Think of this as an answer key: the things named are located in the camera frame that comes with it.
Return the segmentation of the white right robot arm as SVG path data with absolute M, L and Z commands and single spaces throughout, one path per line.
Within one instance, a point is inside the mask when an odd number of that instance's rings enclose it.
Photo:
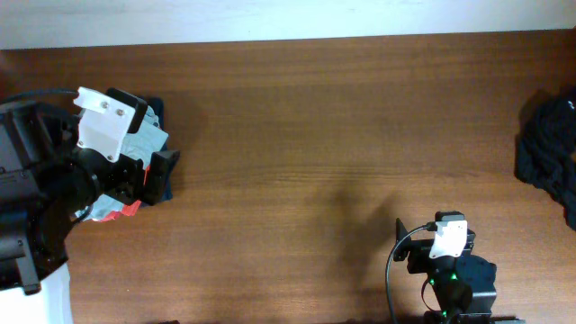
M 489 323 L 496 301 L 497 267 L 473 254 L 475 233 L 459 211 L 439 211 L 435 219 L 407 230 L 395 221 L 396 241 L 388 256 L 385 283 L 392 262 L 406 260 L 411 275 L 426 275 L 421 292 L 431 287 L 439 308 L 427 307 L 424 323 Z

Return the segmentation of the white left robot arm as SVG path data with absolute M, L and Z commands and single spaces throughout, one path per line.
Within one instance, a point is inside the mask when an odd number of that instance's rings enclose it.
M 180 153 L 142 160 L 79 148 L 77 116 L 45 103 L 1 107 L 1 321 L 70 323 L 65 240 L 95 201 L 158 203 Z

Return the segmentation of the light blue t-shirt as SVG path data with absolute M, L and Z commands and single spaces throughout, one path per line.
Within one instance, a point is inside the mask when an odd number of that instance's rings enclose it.
M 160 110 L 154 111 L 149 106 L 139 130 L 136 133 L 127 133 L 123 138 L 120 154 L 133 160 L 141 159 L 143 169 L 148 171 L 152 154 L 165 146 L 167 138 L 168 134 L 161 129 Z M 100 152 L 82 146 L 76 152 L 76 159 L 82 167 L 97 174 L 102 174 L 112 166 L 112 162 Z M 103 193 L 89 207 L 77 211 L 76 216 L 81 221 L 113 221 L 120 216 L 134 216 L 141 204 L 141 200 L 131 204 L 120 202 Z

